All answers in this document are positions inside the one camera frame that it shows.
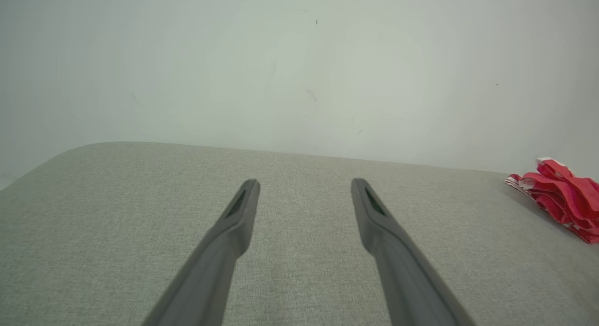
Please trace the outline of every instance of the wall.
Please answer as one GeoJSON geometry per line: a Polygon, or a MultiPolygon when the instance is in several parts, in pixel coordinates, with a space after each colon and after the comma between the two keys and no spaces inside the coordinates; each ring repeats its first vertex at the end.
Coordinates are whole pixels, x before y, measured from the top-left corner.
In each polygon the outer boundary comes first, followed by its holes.
{"type": "Polygon", "coordinates": [[[597,4],[0,0],[0,178],[167,141],[599,179],[597,4]]]}

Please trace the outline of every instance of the cloth fold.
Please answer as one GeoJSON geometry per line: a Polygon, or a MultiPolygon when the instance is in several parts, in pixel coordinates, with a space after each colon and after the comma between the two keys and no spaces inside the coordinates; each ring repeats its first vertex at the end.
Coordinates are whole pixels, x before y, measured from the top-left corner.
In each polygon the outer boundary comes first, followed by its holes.
{"type": "Polygon", "coordinates": [[[539,158],[538,173],[512,174],[505,183],[537,202],[586,243],[599,243],[599,185],[576,177],[564,164],[539,158]]]}

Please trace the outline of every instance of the red and white cloth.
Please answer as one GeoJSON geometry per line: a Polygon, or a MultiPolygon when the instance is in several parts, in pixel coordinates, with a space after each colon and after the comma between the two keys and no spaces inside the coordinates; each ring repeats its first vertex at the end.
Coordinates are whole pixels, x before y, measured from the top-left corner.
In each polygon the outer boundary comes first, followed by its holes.
{"type": "Polygon", "coordinates": [[[537,159],[538,173],[510,175],[505,183],[537,202],[541,209],[586,243],[599,243],[599,185],[575,177],[552,158],[537,159]]]}

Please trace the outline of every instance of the gray fabric surface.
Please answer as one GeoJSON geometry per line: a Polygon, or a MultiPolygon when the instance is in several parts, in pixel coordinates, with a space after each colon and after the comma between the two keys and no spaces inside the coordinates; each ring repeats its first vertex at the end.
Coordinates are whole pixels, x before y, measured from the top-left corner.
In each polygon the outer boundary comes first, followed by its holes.
{"type": "Polygon", "coordinates": [[[598,324],[598,245],[503,174],[154,143],[74,149],[0,191],[0,324],[141,323],[248,178],[262,191],[225,325],[389,324],[353,177],[477,324],[598,324]]]}

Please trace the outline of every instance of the crumpled cloth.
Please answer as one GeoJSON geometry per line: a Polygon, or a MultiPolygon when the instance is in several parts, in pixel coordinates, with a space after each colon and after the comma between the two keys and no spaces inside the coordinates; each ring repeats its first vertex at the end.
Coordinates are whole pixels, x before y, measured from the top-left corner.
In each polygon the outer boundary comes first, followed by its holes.
{"type": "Polygon", "coordinates": [[[599,185],[588,177],[576,177],[552,158],[536,162],[538,173],[512,174],[505,183],[535,200],[586,243],[599,243],[599,185]]]}

